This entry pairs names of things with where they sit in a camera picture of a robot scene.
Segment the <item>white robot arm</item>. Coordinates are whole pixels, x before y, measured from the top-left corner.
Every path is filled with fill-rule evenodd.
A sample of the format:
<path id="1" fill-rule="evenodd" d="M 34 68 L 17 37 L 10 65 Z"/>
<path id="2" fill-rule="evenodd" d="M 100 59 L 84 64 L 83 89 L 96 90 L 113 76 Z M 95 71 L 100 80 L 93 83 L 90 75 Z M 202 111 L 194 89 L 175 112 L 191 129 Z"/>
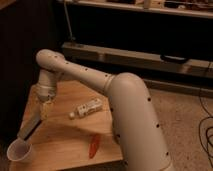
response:
<path id="1" fill-rule="evenodd" d="M 66 73 L 108 98 L 125 171 L 175 171 L 151 96 L 144 81 L 132 73 L 112 75 L 67 61 L 58 52 L 36 54 L 41 67 L 38 94 L 55 94 L 56 75 Z"/>

